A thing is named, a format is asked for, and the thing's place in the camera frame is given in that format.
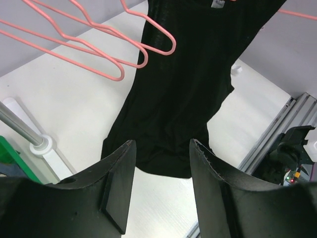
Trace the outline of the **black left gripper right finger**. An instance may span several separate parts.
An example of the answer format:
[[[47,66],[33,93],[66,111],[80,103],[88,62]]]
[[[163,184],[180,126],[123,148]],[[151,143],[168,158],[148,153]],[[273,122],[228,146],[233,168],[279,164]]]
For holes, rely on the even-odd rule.
[[[190,168],[203,238],[275,238],[260,196],[276,185],[250,176],[215,156],[198,140],[189,145]]]

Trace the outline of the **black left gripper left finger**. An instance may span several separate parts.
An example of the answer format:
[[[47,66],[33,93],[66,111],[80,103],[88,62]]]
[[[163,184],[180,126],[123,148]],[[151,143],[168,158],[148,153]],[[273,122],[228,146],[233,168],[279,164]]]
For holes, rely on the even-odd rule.
[[[53,186],[49,235],[123,235],[136,163],[136,142]]]

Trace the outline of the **black tank top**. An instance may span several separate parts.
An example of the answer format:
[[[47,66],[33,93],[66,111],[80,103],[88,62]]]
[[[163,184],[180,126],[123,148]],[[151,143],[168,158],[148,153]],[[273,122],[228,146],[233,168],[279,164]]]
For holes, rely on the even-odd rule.
[[[281,0],[151,0],[148,16],[176,39],[169,56],[149,52],[103,141],[106,158],[128,140],[137,146],[136,167],[189,179],[189,144],[208,145],[208,121],[233,91],[231,67],[260,29],[282,7]]]

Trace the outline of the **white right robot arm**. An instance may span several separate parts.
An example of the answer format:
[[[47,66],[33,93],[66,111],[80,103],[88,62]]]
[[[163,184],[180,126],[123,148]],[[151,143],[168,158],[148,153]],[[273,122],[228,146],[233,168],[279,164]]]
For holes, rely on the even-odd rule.
[[[253,176],[277,185],[299,182],[302,172],[311,176],[304,165],[313,165],[314,161],[304,147],[308,145],[309,132],[315,130],[315,127],[305,125],[292,127],[279,134]]]

